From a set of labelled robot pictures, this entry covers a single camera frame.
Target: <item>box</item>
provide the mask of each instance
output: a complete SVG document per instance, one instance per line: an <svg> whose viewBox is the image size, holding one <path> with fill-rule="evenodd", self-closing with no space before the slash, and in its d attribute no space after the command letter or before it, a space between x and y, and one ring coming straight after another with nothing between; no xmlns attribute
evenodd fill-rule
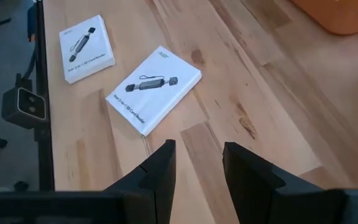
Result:
<svg viewBox="0 0 358 224"><path fill-rule="evenodd" d="M116 63L100 15L61 31L59 36L64 76L70 84Z"/></svg>
<svg viewBox="0 0 358 224"><path fill-rule="evenodd" d="M147 136L200 79L197 68L159 47L106 100Z"/></svg>

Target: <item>wooden table surface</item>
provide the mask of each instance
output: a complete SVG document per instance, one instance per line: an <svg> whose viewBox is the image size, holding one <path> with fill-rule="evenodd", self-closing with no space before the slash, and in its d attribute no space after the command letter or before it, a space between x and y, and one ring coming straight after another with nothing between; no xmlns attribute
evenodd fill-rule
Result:
<svg viewBox="0 0 358 224"><path fill-rule="evenodd" d="M238 223L225 141L322 187L358 187L358 35L331 35L287 0L48 0L44 13L57 190L104 189L166 139L172 223ZM69 85L58 33L97 14L117 64ZM142 138L104 98L159 45L203 78Z"/></svg>

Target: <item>wood knot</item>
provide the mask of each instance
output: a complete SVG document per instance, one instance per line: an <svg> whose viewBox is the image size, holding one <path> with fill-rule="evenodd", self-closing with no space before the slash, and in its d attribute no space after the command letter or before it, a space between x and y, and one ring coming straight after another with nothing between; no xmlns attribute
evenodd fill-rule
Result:
<svg viewBox="0 0 358 224"><path fill-rule="evenodd" d="M196 65L204 65L205 64L203 54L201 53L201 51L199 49L192 51L191 59L192 59L193 63Z"/></svg>

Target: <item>orange object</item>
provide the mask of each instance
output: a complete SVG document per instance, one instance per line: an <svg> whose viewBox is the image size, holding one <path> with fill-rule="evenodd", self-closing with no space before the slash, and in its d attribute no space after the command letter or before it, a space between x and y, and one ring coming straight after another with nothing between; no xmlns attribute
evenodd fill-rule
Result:
<svg viewBox="0 0 358 224"><path fill-rule="evenodd" d="M358 0L292 0L328 31L358 32Z"/></svg>

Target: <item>wooden desk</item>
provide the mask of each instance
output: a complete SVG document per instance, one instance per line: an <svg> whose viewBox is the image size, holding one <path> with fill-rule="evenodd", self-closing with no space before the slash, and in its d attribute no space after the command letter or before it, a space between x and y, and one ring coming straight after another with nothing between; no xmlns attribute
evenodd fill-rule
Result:
<svg viewBox="0 0 358 224"><path fill-rule="evenodd" d="M44 14L57 190L104 189L165 139L177 140L172 223L238 222L225 141L358 187L358 35L332 36L286 0L48 0ZM58 32L96 14L117 64L69 85ZM203 78L142 138L104 98L159 45Z"/></svg>

